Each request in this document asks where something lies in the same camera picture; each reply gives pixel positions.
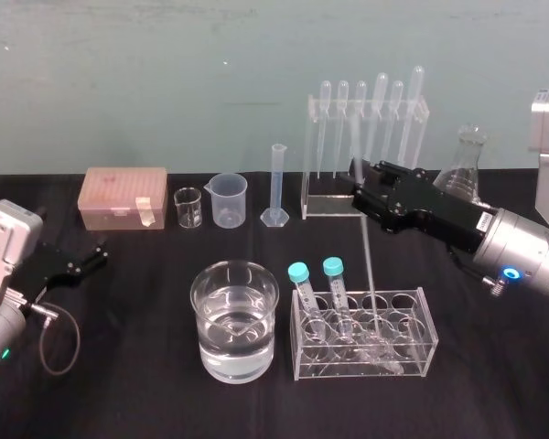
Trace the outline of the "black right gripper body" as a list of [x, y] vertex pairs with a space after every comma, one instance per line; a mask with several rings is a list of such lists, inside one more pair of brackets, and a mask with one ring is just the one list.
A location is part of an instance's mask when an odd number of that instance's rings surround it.
[[497, 210], [484, 208], [435, 187], [422, 169], [401, 168], [393, 185], [393, 232], [419, 230], [474, 254]]

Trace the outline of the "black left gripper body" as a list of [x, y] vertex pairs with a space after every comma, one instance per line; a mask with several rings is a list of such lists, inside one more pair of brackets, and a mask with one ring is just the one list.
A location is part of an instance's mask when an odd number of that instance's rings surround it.
[[29, 303], [37, 303], [48, 291], [75, 287], [81, 282], [79, 261], [45, 242], [39, 244], [12, 274], [12, 290]]

